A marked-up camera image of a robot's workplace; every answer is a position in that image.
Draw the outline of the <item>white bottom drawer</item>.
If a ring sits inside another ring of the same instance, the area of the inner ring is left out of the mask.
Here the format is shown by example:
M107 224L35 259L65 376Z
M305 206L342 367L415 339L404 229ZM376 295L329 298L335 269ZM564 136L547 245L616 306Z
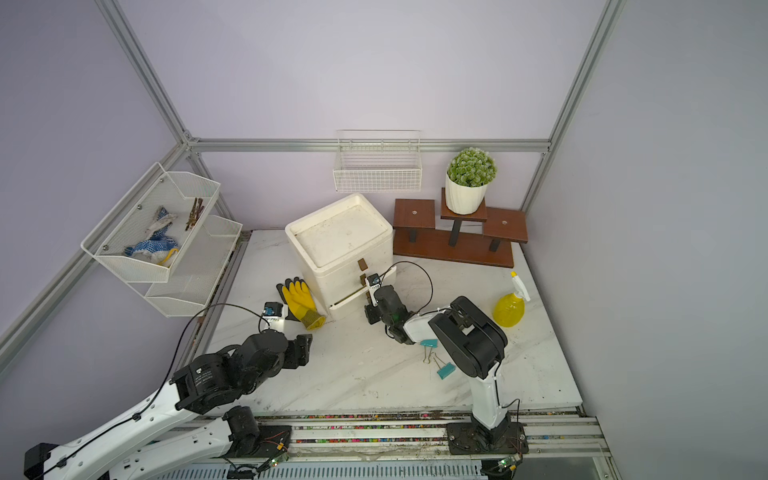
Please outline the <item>white bottom drawer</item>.
M353 292L336 303L328 307L328 314L334 321L340 321L349 316L355 316L364 313L364 308L370 303L367 279L371 273L360 275L359 285Z

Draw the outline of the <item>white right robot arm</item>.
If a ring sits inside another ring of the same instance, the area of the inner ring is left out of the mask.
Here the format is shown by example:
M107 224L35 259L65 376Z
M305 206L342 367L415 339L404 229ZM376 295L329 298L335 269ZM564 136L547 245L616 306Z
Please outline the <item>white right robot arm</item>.
M507 421L499 399L496 369L505 358L505 332L468 297L459 296L433 312L409 311L391 285L368 288L365 314L370 324L382 323L385 334L404 345L435 340L450 362L468 379L472 419L488 432Z

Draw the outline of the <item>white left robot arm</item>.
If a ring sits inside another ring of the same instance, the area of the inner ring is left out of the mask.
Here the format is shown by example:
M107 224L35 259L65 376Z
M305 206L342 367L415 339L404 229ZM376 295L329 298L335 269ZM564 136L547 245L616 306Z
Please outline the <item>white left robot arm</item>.
M95 479L139 447L196 415L229 405L282 369L309 362L310 334L288 339L268 329L240 345L201 355L122 417L65 445L41 443L25 453L28 479Z

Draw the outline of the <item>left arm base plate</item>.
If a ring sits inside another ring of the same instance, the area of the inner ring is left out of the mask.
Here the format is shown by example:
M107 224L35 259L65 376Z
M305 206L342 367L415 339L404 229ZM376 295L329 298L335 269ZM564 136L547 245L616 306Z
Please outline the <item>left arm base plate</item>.
M290 425L260 424L249 407L233 407L222 419L230 430L225 458L272 458L290 444Z

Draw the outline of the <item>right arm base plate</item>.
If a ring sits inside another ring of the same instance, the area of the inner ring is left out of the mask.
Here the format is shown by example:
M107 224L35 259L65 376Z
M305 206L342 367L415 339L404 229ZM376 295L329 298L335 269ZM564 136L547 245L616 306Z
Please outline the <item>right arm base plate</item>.
M454 455L521 454L529 453L527 435L522 423L509 416L493 429L475 419L446 425L449 452Z

